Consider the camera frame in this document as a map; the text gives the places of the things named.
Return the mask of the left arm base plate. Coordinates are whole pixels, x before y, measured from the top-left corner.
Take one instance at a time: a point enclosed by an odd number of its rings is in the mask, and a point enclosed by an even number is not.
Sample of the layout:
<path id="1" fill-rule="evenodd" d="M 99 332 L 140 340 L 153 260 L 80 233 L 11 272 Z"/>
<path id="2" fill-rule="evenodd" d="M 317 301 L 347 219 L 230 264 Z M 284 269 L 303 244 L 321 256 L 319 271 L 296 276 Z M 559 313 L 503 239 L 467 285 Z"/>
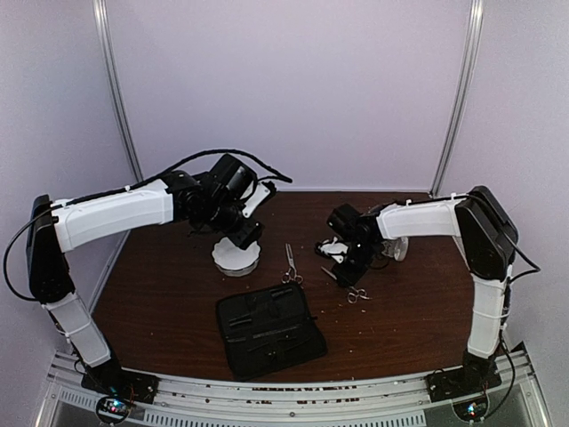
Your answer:
<path id="1" fill-rule="evenodd" d="M 116 372 L 87 367 L 81 386 L 127 402 L 152 404 L 158 389 L 155 375 L 119 369 Z"/>

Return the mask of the silver scissors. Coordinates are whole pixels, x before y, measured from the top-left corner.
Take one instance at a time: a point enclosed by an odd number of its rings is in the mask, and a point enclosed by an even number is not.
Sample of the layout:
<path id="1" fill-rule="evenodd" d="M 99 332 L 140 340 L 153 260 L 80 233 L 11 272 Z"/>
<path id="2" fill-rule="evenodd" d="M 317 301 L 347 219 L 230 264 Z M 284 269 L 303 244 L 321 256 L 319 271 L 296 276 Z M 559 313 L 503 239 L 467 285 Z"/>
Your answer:
<path id="1" fill-rule="evenodd" d="M 281 278 L 283 284 L 296 283 L 301 285 L 304 281 L 303 276 L 299 274 L 298 269 L 293 257 L 293 249 L 289 243 L 284 245 L 285 256 L 287 260 L 287 270 L 284 272 Z"/>
<path id="2" fill-rule="evenodd" d="M 355 304 L 358 301 L 370 301 L 371 300 L 371 297 L 367 294 L 365 289 L 356 288 L 354 286 L 342 285 L 340 280 L 337 278 L 337 276 L 324 266 L 321 267 L 321 271 L 324 274 L 326 274 L 328 277 L 330 277 L 333 281 L 335 281 L 339 287 L 346 290 L 347 302 L 349 304 Z"/>

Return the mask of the black zip tool case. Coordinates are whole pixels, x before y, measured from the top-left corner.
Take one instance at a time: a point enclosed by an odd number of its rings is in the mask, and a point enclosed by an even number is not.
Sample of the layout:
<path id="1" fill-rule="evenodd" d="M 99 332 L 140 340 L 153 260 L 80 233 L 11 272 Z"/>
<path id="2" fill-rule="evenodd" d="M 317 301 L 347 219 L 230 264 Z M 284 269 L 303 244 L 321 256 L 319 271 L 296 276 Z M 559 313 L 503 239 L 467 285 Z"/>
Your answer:
<path id="1" fill-rule="evenodd" d="M 228 367 L 249 381 L 328 352 L 301 285 L 281 284 L 220 299 L 215 307 Z"/>

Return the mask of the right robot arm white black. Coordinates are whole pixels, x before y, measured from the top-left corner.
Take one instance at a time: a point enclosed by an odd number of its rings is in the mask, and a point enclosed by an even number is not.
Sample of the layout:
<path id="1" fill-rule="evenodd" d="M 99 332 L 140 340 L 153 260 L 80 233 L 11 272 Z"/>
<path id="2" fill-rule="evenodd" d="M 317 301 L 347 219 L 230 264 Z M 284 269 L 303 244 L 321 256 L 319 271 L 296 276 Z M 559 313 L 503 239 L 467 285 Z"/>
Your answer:
<path id="1" fill-rule="evenodd" d="M 327 224 L 335 235 L 316 243 L 315 251 L 333 260 L 328 273 L 344 288 L 354 286 L 377 256 L 402 261 L 410 238 L 458 238 L 473 279 L 474 304 L 455 382 L 471 393 L 489 379 L 509 315 L 510 287 L 541 269 L 519 248 L 517 227 L 486 186 L 449 197 L 377 205 L 365 213 L 344 204 L 333 209 Z"/>

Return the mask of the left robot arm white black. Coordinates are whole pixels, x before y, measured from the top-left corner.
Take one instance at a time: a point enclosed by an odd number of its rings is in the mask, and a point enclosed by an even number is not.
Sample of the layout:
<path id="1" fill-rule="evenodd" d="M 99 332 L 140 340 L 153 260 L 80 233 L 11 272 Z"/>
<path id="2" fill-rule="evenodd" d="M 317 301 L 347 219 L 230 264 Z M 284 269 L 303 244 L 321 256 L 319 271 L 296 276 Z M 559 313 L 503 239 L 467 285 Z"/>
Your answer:
<path id="1" fill-rule="evenodd" d="M 122 393 L 128 377 L 104 334 L 78 296 L 65 255 L 79 246 L 150 225 L 187 222 L 194 231 L 220 232 L 246 250 L 264 229 L 255 210 L 276 194 L 276 181 L 291 178 L 239 149 L 211 149 L 183 158 L 133 185 L 73 199 L 37 197 L 29 221 L 11 238 L 2 259 L 26 234 L 28 289 L 22 301 L 38 302 L 78 352 L 86 373 L 109 395 Z"/>

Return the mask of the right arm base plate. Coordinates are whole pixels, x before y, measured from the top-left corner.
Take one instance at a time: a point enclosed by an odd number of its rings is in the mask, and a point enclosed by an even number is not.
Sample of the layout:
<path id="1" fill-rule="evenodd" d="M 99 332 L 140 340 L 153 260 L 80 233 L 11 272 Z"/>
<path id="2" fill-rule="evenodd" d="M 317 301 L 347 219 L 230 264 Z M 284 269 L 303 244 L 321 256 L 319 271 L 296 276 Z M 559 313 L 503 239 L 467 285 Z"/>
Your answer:
<path id="1" fill-rule="evenodd" d="M 457 399 L 480 394 L 502 384 L 501 376 L 490 373 L 485 377 L 469 372 L 465 367 L 437 370 L 426 376 L 427 390 L 431 402 Z"/>

